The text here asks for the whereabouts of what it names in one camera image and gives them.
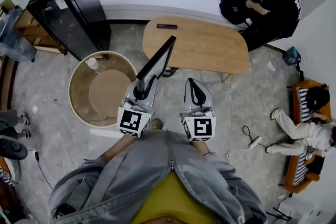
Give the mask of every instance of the black backpack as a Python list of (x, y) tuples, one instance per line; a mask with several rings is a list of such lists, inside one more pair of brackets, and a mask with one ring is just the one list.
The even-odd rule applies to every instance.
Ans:
[(306, 101), (310, 111), (316, 111), (328, 104), (330, 100), (329, 91), (325, 89), (327, 85), (313, 87), (307, 91)]
[[(254, 9), (248, 8), (245, 5), (247, 0), (222, 0), (219, 4), (221, 14), (230, 23), (239, 25), (250, 18), (253, 22), (256, 21), (261, 15)], [(261, 0), (252, 0), (255, 3), (261, 3)]]

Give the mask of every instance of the plastic bag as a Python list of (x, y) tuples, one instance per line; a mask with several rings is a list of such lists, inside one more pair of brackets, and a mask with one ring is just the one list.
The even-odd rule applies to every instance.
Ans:
[(36, 49), (13, 28), (21, 11), (20, 7), (16, 7), (0, 20), (0, 55), (7, 55), (18, 62), (32, 61)]

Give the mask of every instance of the black remote control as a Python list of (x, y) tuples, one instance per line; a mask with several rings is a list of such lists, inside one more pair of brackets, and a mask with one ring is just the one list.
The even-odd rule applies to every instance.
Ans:
[(164, 25), (164, 24), (157, 24), (157, 28), (163, 28), (163, 29), (177, 29), (177, 25)]

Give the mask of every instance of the gray tile floor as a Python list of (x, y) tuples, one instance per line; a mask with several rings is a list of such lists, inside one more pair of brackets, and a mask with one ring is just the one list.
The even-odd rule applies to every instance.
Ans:
[[(110, 49), (125, 55), (139, 71), (147, 58), (142, 52), (144, 25), (111, 25)], [(267, 67), (270, 61), (276, 71)], [(71, 55), (38, 52), (35, 63), (22, 62), (14, 83), (12, 107), (30, 116), (32, 137), (29, 149), (40, 153), (40, 165), (53, 186), (66, 173), (78, 167), (83, 158), (95, 158), (109, 147), (109, 138), (89, 134), (89, 128), (76, 118), (68, 100), (68, 83), (78, 61)], [(180, 69), (159, 81), (154, 108), (165, 121), (183, 110), (184, 85), (192, 77), (203, 82), (213, 95), (217, 116), (216, 136), (208, 142), (212, 151), (227, 153), (237, 169), (260, 197), (265, 207), (277, 205), (285, 191), (278, 187), (285, 158), (267, 155), (262, 146), (242, 152), (250, 140), (242, 133), (249, 126), (252, 137), (262, 136), (265, 145), (284, 137), (269, 120), (273, 108), (289, 110), (286, 86), (298, 81), (294, 67), (288, 67), (281, 53), (260, 48), (250, 53), (245, 74), (233, 76), (231, 84), (221, 84), (226, 74)], [(21, 161), (22, 179), (16, 190), (23, 206), (40, 222), (49, 221), (47, 199), (51, 189), (38, 169), (33, 152)]]

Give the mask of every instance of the orange sofa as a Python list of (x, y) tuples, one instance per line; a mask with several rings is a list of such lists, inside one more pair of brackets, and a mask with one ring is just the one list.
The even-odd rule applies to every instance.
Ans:
[[(295, 124), (300, 123), (300, 106), (299, 106), (299, 99), (297, 96), (296, 88), (312, 88), (315, 86), (322, 86), (322, 84), (313, 81), (313, 80), (305, 80), (301, 81), (300, 83), (294, 84), (292, 86), (292, 117)], [(331, 117), (331, 108), (330, 108), (330, 101), (327, 105), (322, 107), (319, 113), (327, 115), (329, 118)], [(299, 193), (303, 189), (305, 189), (312, 181), (318, 181), (320, 179), (320, 173), (323, 167), (324, 158), (314, 155), (311, 159), (306, 161), (306, 154), (303, 153), (300, 156), (290, 156), (289, 157), (289, 165), (286, 174), (286, 179), (284, 182), (284, 189), (292, 192), (292, 193)], [(302, 176), (304, 179), (299, 182), (295, 183), (298, 174), (301, 173), (301, 180)]]

